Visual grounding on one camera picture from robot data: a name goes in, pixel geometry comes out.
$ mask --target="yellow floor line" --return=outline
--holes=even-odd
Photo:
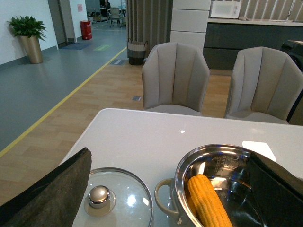
[[[103,27],[103,26],[105,26],[105,25],[99,25],[99,26],[96,26],[96,27],[92,27],[91,29],[95,29],[97,27]]]
[[[126,32],[125,30],[96,29],[97,31]]]
[[[35,127],[38,126],[45,118],[47,118],[52,112],[54,112],[59,106],[61,106],[67,99],[69,99],[73,94],[75,94],[81,87],[83,87],[90,79],[92,79],[98,72],[100,72],[104,67],[106,67],[111,61],[113,61],[118,55],[120,55],[123,51],[126,50],[126,47],[117,53],[111,60],[109,60],[105,65],[103,65],[100,69],[94,72],[90,77],[88,77],[82,84],[80,84],[76,89],[74,89],[71,93],[69,93],[61,102],[59,102],[56,106],[54,106],[50,111],[48,111],[43,117],[41,117],[38,121],[36,121],[32,126],[30,126],[24,133],[18,136],[13,142],[11,142],[7,147],[5,147],[0,152],[0,157],[5,155],[10,149],[12,149],[20,140],[22,140],[26,135],[28,135]]]

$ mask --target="green plant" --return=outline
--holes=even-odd
[[[13,27],[14,36],[27,35],[28,38],[37,36],[39,39],[43,39],[46,36],[43,34],[45,27],[42,21],[36,21],[33,17],[12,17],[9,21],[9,25]]]

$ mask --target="dark gray cabinet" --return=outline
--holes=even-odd
[[[239,50],[280,50],[287,39],[303,40],[303,27],[208,22],[203,54],[210,69],[232,70]]]

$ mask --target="gray chair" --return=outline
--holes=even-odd
[[[142,70],[144,110],[201,116],[209,74],[199,48],[154,46]]]
[[[255,47],[238,52],[225,118],[288,124],[303,75],[284,52]]]
[[[110,13],[108,15],[108,18],[107,20],[110,18],[110,26],[112,26],[112,23],[114,20],[117,21],[117,25],[120,24],[120,27],[121,27],[121,20],[122,20],[122,16],[121,16],[121,13],[120,13],[120,9],[118,7],[111,7],[110,8]]]

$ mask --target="chair backrest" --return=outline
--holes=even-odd
[[[303,89],[303,74],[288,54],[255,47],[238,53],[225,115],[249,110],[286,120]]]
[[[118,7],[111,7],[110,8],[111,15],[120,15],[120,9]]]
[[[142,70],[144,109],[175,104],[200,112],[209,74],[199,48],[176,42],[154,46]]]

